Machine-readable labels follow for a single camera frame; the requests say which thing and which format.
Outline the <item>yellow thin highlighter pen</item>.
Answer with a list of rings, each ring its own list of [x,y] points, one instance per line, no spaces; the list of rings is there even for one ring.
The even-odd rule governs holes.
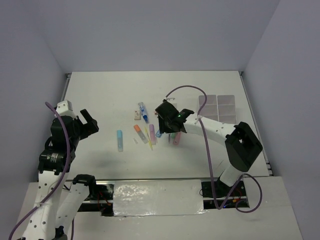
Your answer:
[[[150,136],[149,136],[147,127],[144,127],[144,131],[145,131],[145,134],[146,134],[146,136],[147,136],[147,140],[148,140],[149,147],[150,147],[151,151],[153,151],[153,146],[152,146],[152,143],[151,143],[151,139],[150,139]]]

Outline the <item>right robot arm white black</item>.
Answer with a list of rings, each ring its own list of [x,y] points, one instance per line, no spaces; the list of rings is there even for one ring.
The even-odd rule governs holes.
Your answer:
[[[164,100],[156,109],[160,133],[186,133],[206,137],[225,147],[228,165],[218,177],[218,192],[223,196],[235,190],[235,183],[247,173],[263,150],[261,142],[245,123],[227,124],[198,115],[192,110],[178,111]]]

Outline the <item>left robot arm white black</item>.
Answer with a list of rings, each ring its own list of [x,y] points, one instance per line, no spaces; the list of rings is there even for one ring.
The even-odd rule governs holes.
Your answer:
[[[61,101],[56,107],[46,106],[54,113],[51,135],[39,156],[38,189],[33,209],[27,214],[28,225],[23,240],[66,240],[69,228],[85,199],[97,196],[93,175],[78,174],[63,201],[60,201],[79,142],[99,131],[98,123],[86,109],[80,111],[82,123],[73,112],[72,103]]]

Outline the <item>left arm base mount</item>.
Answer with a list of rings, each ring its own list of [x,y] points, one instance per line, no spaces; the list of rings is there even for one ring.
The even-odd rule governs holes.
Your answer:
[[[89,184],[89,195],[83,201],[78,212],[97,212],[103,217],[113,217],[113,184]]]

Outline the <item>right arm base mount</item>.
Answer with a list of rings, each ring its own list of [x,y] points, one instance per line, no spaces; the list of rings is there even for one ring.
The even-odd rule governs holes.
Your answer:
[[[215,182],[215,194],[219,206],[223,203],[230,189],[230,187],[224,186],[222,183]],[[205,210],[216,209],[210,181],[201,182],[201,189],[199,191],[199,194],[203,198],[203,208]],[[246,188],[242,180],[238,183],[236,188],[230,194],[228,200],[226,201],[223,207],[225,209],[234,209],[236,207],[236,203],[239,203],[239,208],[249,208]]]

